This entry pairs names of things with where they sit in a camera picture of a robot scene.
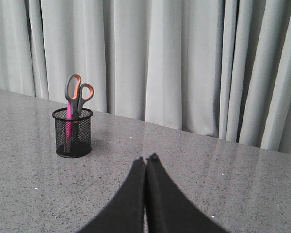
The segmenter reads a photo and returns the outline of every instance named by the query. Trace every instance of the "black mesh pen holder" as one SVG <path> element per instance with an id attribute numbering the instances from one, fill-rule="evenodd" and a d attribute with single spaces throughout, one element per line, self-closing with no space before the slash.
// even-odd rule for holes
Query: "black mesh pen holder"
<path id="1" fill-rule="evenodd" d="M 87 155 L 91 146 L 91 117 L 93 112 L 82 108 L 77 119 L 67 119 L 67 108 L 53 112 L 56 131 L 56 153 L 64 158 L 78 158 Z"/>

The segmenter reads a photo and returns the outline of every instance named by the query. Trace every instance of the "scissor handle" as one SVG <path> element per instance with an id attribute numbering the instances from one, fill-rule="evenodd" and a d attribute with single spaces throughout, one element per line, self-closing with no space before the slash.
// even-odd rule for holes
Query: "scissor handle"
<path id="1" fill-rule="evenodd" d="M 70 95 L 70 85 L 71 85 L 71 81 L 73 79 L 77 79 L 77 83 L 74 87 L 74 91 L 73 91 L 73 96 Z M 68 102 L 70 102 L 70 112 L 72 115 L 74 115 L 73 117 L 75 117 L 75 114 L 78 110 L 78 100 L 79 100 L 79 87 L 81 84 L 81 77 L 77 74 L 73 74 L 71 75 L 71 77 L 67 80 L 66 85 L 65 85 L 65 97 L 68 100 Z"/>
<path id="2" fill-rule="evenodd" d="M 89 90 L 89 95 L 86 98 L 83 98 L 82 92 L 83 92 L 83 88 L 87 87 Z M 78 115 L 81 115 L 81 111 L 82 111 L 82 107 L 83 105 L 89 101 L 94 95 L 94 89 L 90 84 L 82 84 L 79 88 L 79 101 L 78 101 Z"/>
<path id="3" fill-rule="evenodd" d="M 74 78 L 77 79 L 77 84 L 74 87 L 73 96 L 71 96 L 69 94 L 69 89 L 70 89 L 70 83 Z M 67 80 L 66 85 L 65 85 L 65 97 L 68 101 L 77 100 L 78 95 L 79 95 L 80 84 L 81 84 L 81 77 L 78 74 L 71 75 L 71 77 Z"/>

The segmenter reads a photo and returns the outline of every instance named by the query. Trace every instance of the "curtain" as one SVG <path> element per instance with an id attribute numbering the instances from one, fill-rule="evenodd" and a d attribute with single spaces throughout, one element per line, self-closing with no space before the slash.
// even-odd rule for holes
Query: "curtain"
<path id="1" fill-rule="evenodd" d="M 0 0 L 0 89 L 291 154 L 291 0 Z"/>

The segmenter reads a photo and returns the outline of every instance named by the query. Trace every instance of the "table surface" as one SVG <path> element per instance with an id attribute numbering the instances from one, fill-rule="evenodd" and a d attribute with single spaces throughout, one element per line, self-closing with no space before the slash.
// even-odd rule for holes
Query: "table surface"
<path id="1" fill-rule="evenodd" d="M 92 152 L 56 154 L 65 107 L 0 90 L 0 233 L 75 232 L 156 152 L 176 185 L 235 233 L 291 233 L 291 155 L 93 111 Z"/>

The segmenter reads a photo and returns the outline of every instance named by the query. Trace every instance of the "black object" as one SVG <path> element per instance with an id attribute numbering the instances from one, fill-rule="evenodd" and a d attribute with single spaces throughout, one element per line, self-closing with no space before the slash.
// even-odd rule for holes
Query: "black object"
<path id="1" fill-rule="evenodd" d="M 145 173 L 140 157 L 108 205 L 78 233 L 143 233 Z"/>
<path id="2" fill-rule="evenodd" d="M 56 131 L 56 153 L 64 158 L 78 158 L 92 151 L 91 117 L 93 112 L 82 108 L 77 119 L 67 119 L 67 108 L 53 112 Z"/>
<path id="3" fill-rule="evenodd" d="M 147 159 L 145 207 L 151 233 L 228 233 L 182 194 L 156 154 Z"/>

